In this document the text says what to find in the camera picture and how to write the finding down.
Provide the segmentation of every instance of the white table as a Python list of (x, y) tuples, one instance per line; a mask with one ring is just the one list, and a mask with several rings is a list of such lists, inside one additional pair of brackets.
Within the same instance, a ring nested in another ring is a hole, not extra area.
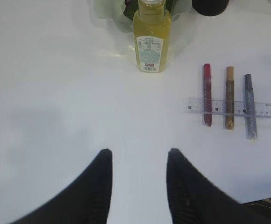
[(132, 34), (92, 8), (92, 0), (0, 0), (0, 224), (51, 199), (103, 148), (114, 162), (109, 224), (172, 223), (172, 147), (239, 202), (271, 197), (271, 119), (258, 119), (258, 140), (249, 141), (243, 118), (228, 131), (222, 116), (208, 128), (181, 112), (183, 99), (202, 96), (204, 63), (213, 98), (223, 98), (234, 66), (235, 100), (251, 73), (255, 100), (271, 102), (271, 0), (182, 15), (160, 74), (139, 72)]

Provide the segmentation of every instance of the silver glitter pen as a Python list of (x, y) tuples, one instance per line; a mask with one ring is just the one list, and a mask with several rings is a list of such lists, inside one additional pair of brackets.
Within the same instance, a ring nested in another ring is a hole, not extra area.
[(251, 74), (245, 75), (245, 104), (246, 104), (246, 113), (254, 115), (246, 117), (247, 138), (257, 139), (257, 121), (255, 116), (256, 109), (253, 97)]

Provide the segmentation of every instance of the barcode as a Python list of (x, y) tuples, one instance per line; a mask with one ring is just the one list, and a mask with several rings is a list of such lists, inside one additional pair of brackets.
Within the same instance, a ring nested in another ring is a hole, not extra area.
[(145, 67), (144, 67), (144, 70), (146, 70), (146, 71), (157, 71), (157, 68), (145, 66)]

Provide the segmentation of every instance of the ruler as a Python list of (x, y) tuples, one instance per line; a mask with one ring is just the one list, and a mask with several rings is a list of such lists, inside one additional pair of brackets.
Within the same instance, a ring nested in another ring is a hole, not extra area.
[(212, 111), (204, 111), (204, 99), (189, 98), (184, 102), (184, 111), (189, 113), (230, 115), (239, 117), (271, 118), (271, 103), (255, 103), (256, 114), (247, 114), (246, 105), (242, 101), (234, 101), (234, 113), (226, 113), (226, 100), (211, 100)]

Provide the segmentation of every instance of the bottle label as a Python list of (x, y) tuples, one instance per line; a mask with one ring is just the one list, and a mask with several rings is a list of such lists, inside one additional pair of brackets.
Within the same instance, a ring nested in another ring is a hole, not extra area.
[(153, 36), (139, 36), (136, 41), (139, 48), (140, 69), (158, 72), (163, 39)]

